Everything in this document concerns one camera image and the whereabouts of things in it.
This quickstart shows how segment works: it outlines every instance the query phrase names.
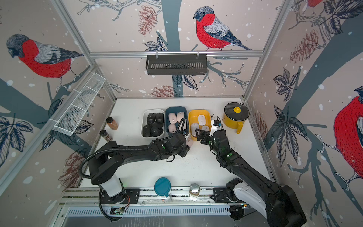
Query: red bird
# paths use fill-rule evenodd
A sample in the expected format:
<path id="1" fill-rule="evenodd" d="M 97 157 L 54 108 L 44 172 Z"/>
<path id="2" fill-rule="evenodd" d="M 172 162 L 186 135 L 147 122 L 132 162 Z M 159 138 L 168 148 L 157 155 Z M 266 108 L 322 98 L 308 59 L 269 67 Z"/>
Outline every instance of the red bird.
<path id="1" fill-rule="evenodd" d="M 56 89 L 65 86 L 62 85 L 62 76 L 71 70 L 72 62 L 83 56 L 83 54 L 75 51 L 69 51 L 59 48 L 55 45 L 43 44 L 29 39 L 22 34 L 11 36 L 6 42 L 8 51 L 12 57 L 18 56 L 33 72 L 43 76 L 60 79 L 60 86 Z"/>
<path id="2" fill-rule="evenodd" d="M 349 183 L 352 180 L 363 178 L 363 86 L 355 91 L 359 96 L 353 98 L 338 113 L 334 122 L 336 150 L 354 170 L 354 175 L 348 180 L 335 173 L 347 184 L 347 188 L 344 189 L 346 191 L 349 191 Z"/>
<path id="3" fill-rule="evenodd" d="M 229 28 L 218 20 L 211 7 L 200 7 L 193 18 L 197 19 L 198 39 L 207 46 L 207 50 L 209 48 L 219 48 L 221 50 L 225 46 L 240 46 L 246 50 L 251 50 L 242 45 L 241 41 L 232 34 Z"/>

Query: black wire basket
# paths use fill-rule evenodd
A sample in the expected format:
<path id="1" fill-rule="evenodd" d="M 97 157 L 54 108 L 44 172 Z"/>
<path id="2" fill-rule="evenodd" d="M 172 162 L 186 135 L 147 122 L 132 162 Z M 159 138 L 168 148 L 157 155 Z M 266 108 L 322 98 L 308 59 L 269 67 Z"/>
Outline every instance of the black wire basket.
<path id="1" fill-rule="evenodd" d="M 149 75 L 205 75 L 207 69 L 206 54 L 185 55 L 148 55 L 146 71 Z"/>

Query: blue lid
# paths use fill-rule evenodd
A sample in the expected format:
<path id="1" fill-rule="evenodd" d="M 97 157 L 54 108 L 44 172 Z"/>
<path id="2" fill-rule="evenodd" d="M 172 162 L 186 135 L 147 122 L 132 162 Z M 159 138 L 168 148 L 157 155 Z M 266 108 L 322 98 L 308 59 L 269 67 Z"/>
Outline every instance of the blue lid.
<path id="1" fill-rule="evenodd" d="M 159 178 L 155 182 L 154 190 L 158 196 L 168 197 L 170 189 L 171 189 L 170 181 L 165 177 Z"/>

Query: silver jar lid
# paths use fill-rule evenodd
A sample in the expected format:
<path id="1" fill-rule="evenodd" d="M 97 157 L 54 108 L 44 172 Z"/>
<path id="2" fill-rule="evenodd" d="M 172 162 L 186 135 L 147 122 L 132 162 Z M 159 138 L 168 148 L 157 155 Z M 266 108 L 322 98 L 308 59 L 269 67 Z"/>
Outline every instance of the silver jar lid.
<path id="1" fill-rule="evenodd" d="M 190 185 L 190 190 L 192 191 L 192 193 L 198 193 L 198 191 L 199 191 L 199 185 L 197 185 L 197 184 L 191 184 Z"/>

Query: white tabletop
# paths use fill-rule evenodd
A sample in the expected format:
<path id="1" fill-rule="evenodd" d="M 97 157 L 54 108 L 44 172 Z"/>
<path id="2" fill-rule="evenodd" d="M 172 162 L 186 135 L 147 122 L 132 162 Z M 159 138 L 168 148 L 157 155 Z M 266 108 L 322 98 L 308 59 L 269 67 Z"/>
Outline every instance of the white tabletop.
<path id="1" fill-rule="evenodd" d="M 171 106 L 183 106 L 187 111 L 206 109 L 216 119 L 223 118 L 224 106 L 230 102 L 241 102 L 239 98 L 155 98 L 155 99 L 119 99 L 111 113 L 119 124 L 117 130 L 106 125 L 107 132 L 117 144 L 125 146 L 146 145 L 150 141 L 140 134 L 143 113 L 148 109 L 166 110 Z M 248 164 L 269 179 L 266 166 L 258 149 L 249 121 L 246 120 L 240 134 L 236 129 L 224 126 L 229 145 L 239 153 Z M 101 138 L 97 149 L 106 144 Z M 140 161 L 119 167 L 116 171 L 125 187 L 153 187 L 156 180 L 166 177 L 171 186 L 224 186 L 236 176 L 219 166 L 209 146 L 194 141 L 186 157 L 175 156 L 173 162 Z M 97 187 L 90 179 L 83 179 L 80 187 Z"/>

